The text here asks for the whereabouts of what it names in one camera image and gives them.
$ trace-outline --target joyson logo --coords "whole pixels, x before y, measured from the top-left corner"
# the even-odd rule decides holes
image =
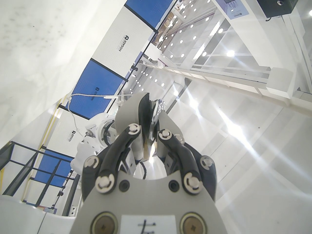
[[[71,140],[73,139],[75,133],[76,133],[76,131],[73,130],[73,131],[68,135],[68,138],[67,138],[68,142],[71,142]]]
[[[118,51],[121,52],[122,48],[124,48],[127,40],[129,39],[128,36],[124,36],[123,40],[121,40],[121,42],[119,43],[119,46],[118,46]]]

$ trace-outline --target ceiling light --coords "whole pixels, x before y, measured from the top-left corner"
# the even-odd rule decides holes
[[[226,55],[227,55],[228,57],[233,57],[233,56],[235,55],[235,52],[234,52],[233,50],[230,50],[230,51],[228,51],[228,52],[226,53]]]
[[[198,107],[198,102],[197,102],[196,100],[194,100],[194,99],[191,99],[191,100],[190,100],[190,106],[191,106],[192,108],[194,108],[194,109],[197,109],[197,107]]]
[[[212,37],[219,29],[220,27],[220,21],[218,21],[218,23],[214,26],[213,30],[210,33],[210,36]]]

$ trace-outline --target white wall panel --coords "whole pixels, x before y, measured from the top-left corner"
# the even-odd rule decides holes
[[[74,87],[127,0],[0,0],[0,147]]]
[[[150,27],[123,7],[92,58],[124,77],[152,32]]]
[[[85,126],[88,120],[80,116],[74,115],[77,128],[80,133],[86,133]],[[73,116],[70,112],[63,110],[62,115],[55,127],[47,148],[65,155],[75,157],[77,153],[77,145],[83,140],[83,137],[77,132]]]

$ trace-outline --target metal rod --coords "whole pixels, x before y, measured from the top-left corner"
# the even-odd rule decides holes
[[[53,157],[53,158],[56,158],[56,159],[61,159],[61,158],[59,158],[59,157],[57,157],[57,156],[54,156],[54,155],[48,155],[48,154],[46,154],[46,153],[44,153],[44,152],[38,151],[38,150],[36,150],[36,149],[33,149],[33,148],[30,148],[30,147],[27,147],[27,146],[22,145],[22,144],[19,144],[19,143],[16,143],[16,142],[14,142],[14,141],[11,141],[11,143],[13,143],[13,144],[15,144],[15,145],[18,145],[18,146],[21,146],[21,147],[23,147],[23,148],[26,148],[26,149],[29,149],[29,150],[35,151],[35,152],[37,152],[37,153],[39,153],[39,154],[42,154],[42,155],[46,155],[46,156]],[[64,162],[68,162],[68,163],[70,163],[70,162],[71,162],[70,160],[66,160],[66,159],[61,159],[61,160],[62,160],[62,161],[64,161]]]
[[[59,167],[61,161],[62,161],[62,160],[60,159],[60,160],[58,161],[58,164],[55,166],[55,168],[54,168],[54,170],[53,170],[51,176],[50,176],[49,179],[48,179],[48,182],[47,182],[46,185],[44,186],[44,188],[43,188],[43,190],[42,190],[42,192],[41,192],[41,194],[40,194],[40,196],[39,196],[39,198],[38,198],[38,200],[37,200],[37,202],[36,202],[36,204],[35,204],[35,207],[37,207],[38,205],[40,205],[40,203],[41,203],[41,201],[42,201],[44,195],[46,194],[46,191],[48,190],[48,187],[49,187],[49,185],[50,185],[50,183],[51,183],[53,177],[55,176],[56,171],[58,170],[58,167]]]
[[[25,164],[25,166],[16,175],[14,180],[10,183],[7,189],[3,192],[3,195],[13,196],[16,193],[20,185],[23,183],[24,179],[28,176],[28,174],[32,170],[32,167],[34,166],[37,155],[38,155],[38,151],[30,158],[30,160]]]
[[[73,170],[70,171],[69,179],[71,179],[71,180],[74,180],[74,178],[71,178],[71,175],[73,174],[73,172],[74,172]],[[66,180],[64,186],[62,187],[62,190],[60,191],[61,193],[63,192],[63,190],[64,190],[64,188],[66,187],[67,183],[68,183],[68,179]],[[56,204],[57,204],[59,198],[60,198],[60,196],[58,196],[58,198],[57,198],[57,200],[55,201],[55,203],[51,206],[52,209],[55,208],[55,206],[56,206]]]
[[[44,181],[36,180],[34,177],[30,177],[29,180],[33,180],[33,181],[45,184]],[[59,188],[63,188],[64,187],[64,186],[57,186],[57,185],[53,185],[53,184],[50,184],[50,186],[55,186],[55,187],[59,187]]]
[[[80,179],[80,175],[77,174],[73,183],[71,184],[70,191],[69,191],[66,203],[65,203],[65,207],[64,207],[62,216],[68,216],[69,215],[70,207],[71,207],[71,204],[72,204],[73,199],[74,199],[74,195],[76,192],[76,188],[77,188],[79,179]]]
[[[12,144],[12,143],[8,144],[8,145],[5,145],[3,148],[1,148],[1,150],[0,150],[0,159],[1,159],[1,161],[3,159],[5,159],[5,161],[3,163],[1,163],[0,170],[2,170],[4,168],[4,166],[6,166],[7,163],[10,161],[11,156],[12,156],[12,152],[13,152],[13,148],[14,148],[14,144]]]

